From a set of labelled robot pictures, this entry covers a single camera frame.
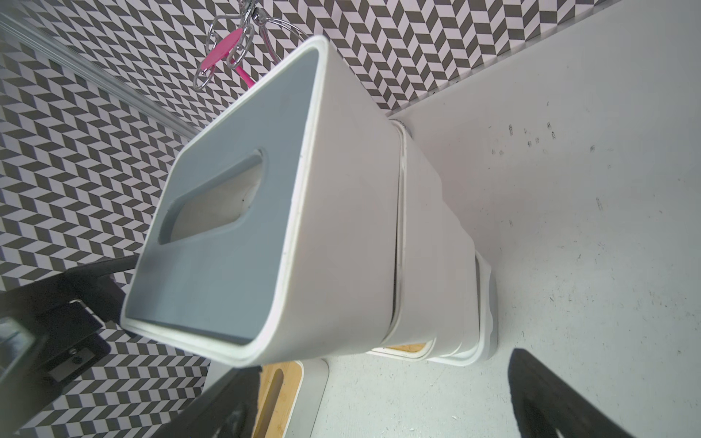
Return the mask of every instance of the wooden slot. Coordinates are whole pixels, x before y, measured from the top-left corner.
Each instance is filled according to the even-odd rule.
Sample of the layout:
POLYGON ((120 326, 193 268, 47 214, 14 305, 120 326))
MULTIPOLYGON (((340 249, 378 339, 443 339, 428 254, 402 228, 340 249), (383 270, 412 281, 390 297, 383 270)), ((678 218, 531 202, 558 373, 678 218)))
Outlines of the wooden slot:
POLYGON ((426 343, 413 343, 409 345, 396 345, 394 347, 387 347, 391 350, 405 351, 407 353, 418 353, 426 347, 426 343))
POLYGON ((283 438, 302 381, 302 367, 285 362, 263 367, 253 438, 283 438))

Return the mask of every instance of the white plastic container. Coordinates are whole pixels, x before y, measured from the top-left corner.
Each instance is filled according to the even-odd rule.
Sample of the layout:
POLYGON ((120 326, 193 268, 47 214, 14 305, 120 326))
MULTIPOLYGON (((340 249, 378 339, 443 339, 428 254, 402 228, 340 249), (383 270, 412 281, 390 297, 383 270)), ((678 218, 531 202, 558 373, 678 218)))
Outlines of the white plastic container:
MULTIPOLYGON (((382 346, 369 353, 408 361, 460 355, 474 362, 474 354, 485 351, 481 340, 487 353, 493 351, 490 340, 496 347, 496 326, 480 327, 475 244, 443 201, 435 169, 403 124, 394 123, 402 138, 395 318, 382 346), (481 328, 489 330, 486 337, 481 328), (422 343, 418 351, 391 348, 422 343)), ((486 304, 491 322, 488 299, 486 304)))
POLYGON ((329 41, 310 38, 178 155, 122 327, 232 367, 377 347, 393 314, 399 166, 397 130, 329 41), (258 165, 253 195, 210 196, 258 165), (233 222, 173 238, 179 212, 231 202, 233 222), (274 250, 261 255, 259 240, 274 250))

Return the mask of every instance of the white surface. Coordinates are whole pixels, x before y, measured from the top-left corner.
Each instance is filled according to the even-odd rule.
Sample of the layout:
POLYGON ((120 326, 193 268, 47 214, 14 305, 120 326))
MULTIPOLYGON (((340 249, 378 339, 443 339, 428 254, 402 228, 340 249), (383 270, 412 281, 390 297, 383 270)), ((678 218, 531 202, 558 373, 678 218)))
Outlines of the white surface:
POLYGON ((638 438, 700 434, 700 16, 622 0, 398 116, 495 269, 500 345, 330 359, 314 437, 517 437, 514 347, 638 438))
POLYGON ((306 40, 186 149, 313 50, 314 87, 275 295, 260 333, 239 345, 130 319, 123 309, 124 329, 232 367, 361 353, 385 338, 393 307, 400 138, 328 39, 306 40))
POLYGON ((205 392, 214 385, 216 381, 224 377, 224 374, 229 372, 231 367, 227 364, 222 364, 216 360, 210 360, 210 365, 207 368, 207 377, 205 377, 205 384, 202 385, 202 391, 205 392))
POLYGON ((284 436, 309 438, 329 377, 329 365, 322 359, 307 359, 297 363, 302 367, 302 382, 284 436))

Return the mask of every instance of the gray lid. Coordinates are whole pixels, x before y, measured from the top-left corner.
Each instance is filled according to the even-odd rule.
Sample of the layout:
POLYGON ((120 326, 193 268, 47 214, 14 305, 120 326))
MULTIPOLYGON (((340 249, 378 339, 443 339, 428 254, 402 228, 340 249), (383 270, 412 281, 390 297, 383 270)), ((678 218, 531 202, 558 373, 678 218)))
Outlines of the gray lid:
POLYGON ((182 152, 144 244, 126 317, 239 344, 261 331, 275 293, 318 58, 310 50, 256 85, 248 101, 182 152), (222 212, 208 210, 217 196, 238 196, 233 179, 255 179, 258 169, 260 185, 240 217, 230 222, 236 207, 223 211, 228 200, 222 212), (206 224, 183 231, 180 214, 206 224))

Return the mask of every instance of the black and white zigzag pattern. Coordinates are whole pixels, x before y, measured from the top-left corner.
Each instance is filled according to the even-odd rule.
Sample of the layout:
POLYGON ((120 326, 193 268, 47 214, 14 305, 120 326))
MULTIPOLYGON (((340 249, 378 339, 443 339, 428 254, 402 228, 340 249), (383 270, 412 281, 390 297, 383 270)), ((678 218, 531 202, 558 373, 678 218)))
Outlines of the black and white zigzag pattern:
MULTIPOLYGON (((329 37, 375 102, 386 110, 523 44, 603 0, 263 0, 269 14, 329 37)), ((215 15, 236 0, 33 0, 36 26, 128 82, 194 126, 204 127, 246 90, 219 71, 207 90, 190 88, 215 15)), ((237 23, 221 23, 225 36, 237 23)), ((279 55, 296 41, 272 32, 279 55)), ((244 69, 271 68, 259 36, 244 69)))
MULTIPOLYGON (((138 251, 182 139, 17 41, 0 53, 0 290, 138 251)), ((142 437, 199 394, 207 360, 100 335, 111 354, 21 436, 142 437)))

